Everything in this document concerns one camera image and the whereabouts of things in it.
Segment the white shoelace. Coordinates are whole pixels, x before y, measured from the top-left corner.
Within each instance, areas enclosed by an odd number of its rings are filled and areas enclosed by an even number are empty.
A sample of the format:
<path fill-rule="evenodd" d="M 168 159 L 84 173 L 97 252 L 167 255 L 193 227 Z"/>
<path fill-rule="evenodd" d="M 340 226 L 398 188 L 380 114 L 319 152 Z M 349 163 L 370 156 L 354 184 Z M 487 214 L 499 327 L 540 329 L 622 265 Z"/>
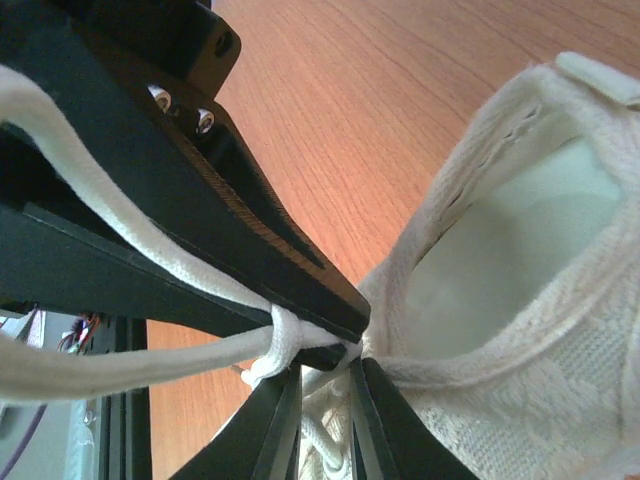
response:
<path fill-rule="evenodd" d="M 113 353 L 97 358 L 49 354 L 3 342 L 6 401 L 33 403 L 96 398 L 208 370 L 253 356 L 244 381 L 284 371 L 302 350 L 337 346 L 323 308 L 363 303 L 317 253 L 288 214 L 276 207 L 283 233 L 260 220 L 201 154 L 166 153 L 135 162 L 122 135 L 115 154 L 91 152 L 54 100 L 11 69 L 1 71 L 1 119 L 24 131 L 55 172 L 136 253 L 221 305 L 265 313 L 270 326 L 250 328 L 206 347 Z"/>

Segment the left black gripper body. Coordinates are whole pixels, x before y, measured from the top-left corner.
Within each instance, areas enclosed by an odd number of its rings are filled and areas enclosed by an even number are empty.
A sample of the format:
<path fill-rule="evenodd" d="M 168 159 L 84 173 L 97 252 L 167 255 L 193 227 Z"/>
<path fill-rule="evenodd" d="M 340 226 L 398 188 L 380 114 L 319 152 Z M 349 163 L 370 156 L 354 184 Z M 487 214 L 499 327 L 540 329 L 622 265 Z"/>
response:
<path fill-rule="evenodd" d="M 56 1 L 74 20 L 209 98 L 217 95 L 241 52 L 237 33 L 210 1 Z"/>

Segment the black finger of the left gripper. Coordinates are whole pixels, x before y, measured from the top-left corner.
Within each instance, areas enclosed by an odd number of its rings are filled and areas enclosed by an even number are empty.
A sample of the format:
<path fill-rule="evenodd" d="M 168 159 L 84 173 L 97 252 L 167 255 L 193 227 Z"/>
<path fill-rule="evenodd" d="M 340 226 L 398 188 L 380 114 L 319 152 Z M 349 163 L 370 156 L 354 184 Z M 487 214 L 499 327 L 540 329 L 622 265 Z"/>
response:
<path fill-rule="evenodd" d="M 274 212 L 282 206 L 234 125 L 217 125 L 196 141 L 176 129 L 151 128 L 124 143 L 135 162 L 148 153 L 182 160 L 189 150 L 196 151 L 260 220 L 284 232 Z M 26 135 L 9 126 L 1 131 L 1 295 L 63 313 L 150 318 L 221 337 L 270 323 L 265 313 L 217 304 L 133 252 L 81 202 Z M 298 360 L 329 370 L 350 339 L 350 311 L 340 303 L 336 309 L 324 307 L 323 314 L 345 343 L 305 349 Z"/>
<path fill-rule="evenodd" d="M 289 217 L 216 94 L 241 42 L 206 1 L 5 1 L 1 62 L 35 82 L 161 236 L 189 285 L 129 245 L 26 131 L 1 129 L 1 304 L 155 319 L 217 336 L 279 305 L 357 342 L 369 307 Z M 237 281 L 230 295 L 220 279 Z"/>

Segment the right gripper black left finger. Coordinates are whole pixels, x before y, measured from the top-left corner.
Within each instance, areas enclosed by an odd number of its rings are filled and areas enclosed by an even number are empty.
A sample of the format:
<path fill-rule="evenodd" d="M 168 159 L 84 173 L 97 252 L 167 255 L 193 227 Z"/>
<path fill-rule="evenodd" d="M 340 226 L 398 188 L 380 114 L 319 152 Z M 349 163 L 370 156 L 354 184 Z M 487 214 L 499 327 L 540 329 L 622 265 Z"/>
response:
<path fill-rule="evenodd" d="M 261 381 L 215 438 L 172 478 L 296 479 L 301 372 L 294 364 Z"/>

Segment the white sneaker shoe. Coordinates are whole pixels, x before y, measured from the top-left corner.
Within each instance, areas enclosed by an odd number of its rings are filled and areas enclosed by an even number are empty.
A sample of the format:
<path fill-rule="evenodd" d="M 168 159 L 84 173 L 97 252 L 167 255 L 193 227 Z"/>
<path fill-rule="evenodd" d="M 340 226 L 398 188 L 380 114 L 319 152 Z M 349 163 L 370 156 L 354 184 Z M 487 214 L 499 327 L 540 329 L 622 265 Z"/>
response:
<path fill-rule="evenodd" d="M 359 289 L 364 355 L 476 477 L 637 478 L 638 79 L 508 81 Z"/>

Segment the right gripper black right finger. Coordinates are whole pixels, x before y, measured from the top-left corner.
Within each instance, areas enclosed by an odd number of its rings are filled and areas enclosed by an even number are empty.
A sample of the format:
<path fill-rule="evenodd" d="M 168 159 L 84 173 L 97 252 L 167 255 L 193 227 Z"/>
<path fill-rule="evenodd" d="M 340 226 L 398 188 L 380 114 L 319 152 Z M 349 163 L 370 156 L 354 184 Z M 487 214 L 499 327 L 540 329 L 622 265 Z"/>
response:
<path fill-rule="evenodd" d="M 350 388 L 355 479 L 475 477 L 423 425 L 374 359 L 351 363 Z"/>

